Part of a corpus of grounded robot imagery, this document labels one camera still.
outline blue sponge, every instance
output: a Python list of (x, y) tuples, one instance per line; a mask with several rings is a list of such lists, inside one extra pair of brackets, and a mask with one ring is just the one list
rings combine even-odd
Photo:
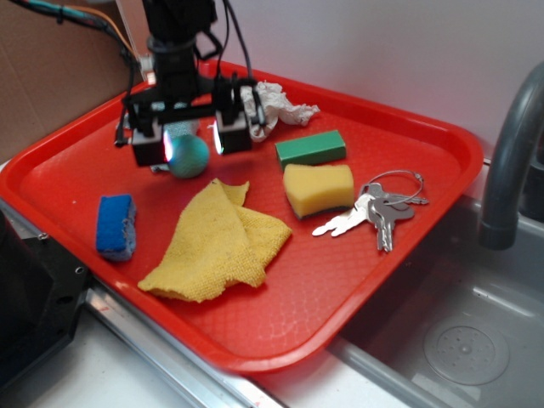
[(110, 261), (128, 261), (136, 248), (136, 206), (129, 194), (100, 198), (96, 249)]

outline keys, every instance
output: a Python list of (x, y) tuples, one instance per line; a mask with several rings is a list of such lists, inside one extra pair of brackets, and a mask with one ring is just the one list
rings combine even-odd
[(377, 229), (377, 249), (391, 252), (395, 222), (412, 218), (415, 213), (414, 209), (404, 202), (388, 205), (383, 197), (373, 200), (370, 206), (369, 219)]
[(395, 222), (414, 217), (414, 209), (408, 203), (418, 205), (428, 203), (426, 198), (388, 193), (379, 183), (365, 185), (361, 193), (353, 208), (314, 229), (312, 235), (324, 235), (331, 231), (332, 236), (339, 236), (369, 221), (377, 230), (377, 249), (390, 252), (393, 250)]

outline green block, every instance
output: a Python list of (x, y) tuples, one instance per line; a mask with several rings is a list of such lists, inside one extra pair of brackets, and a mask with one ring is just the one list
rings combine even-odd
[(337, 130), (275, 144), (281, 170), (289, 163), (321, 164), (346, 157), (346, 144)]

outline gray faucet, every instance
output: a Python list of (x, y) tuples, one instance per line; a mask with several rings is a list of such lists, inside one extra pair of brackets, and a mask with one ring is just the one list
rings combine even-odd
[(525, 79), (507, 113), (485, 184), (479, 243), (512, 246), (518, 211), (544, 221), (544, 62)]

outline yellow cloth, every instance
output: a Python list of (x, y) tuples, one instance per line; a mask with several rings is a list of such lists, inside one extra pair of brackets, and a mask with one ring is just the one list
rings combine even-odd
[(181, 216), (158, 267), (139, 284), (165, 298), (202, 302), (227, 286), (260, 286), (264, 268), (291, 229), (282, 221), (242, 207), (249, 183), (229, 186), (214, 179), (195, 195)]

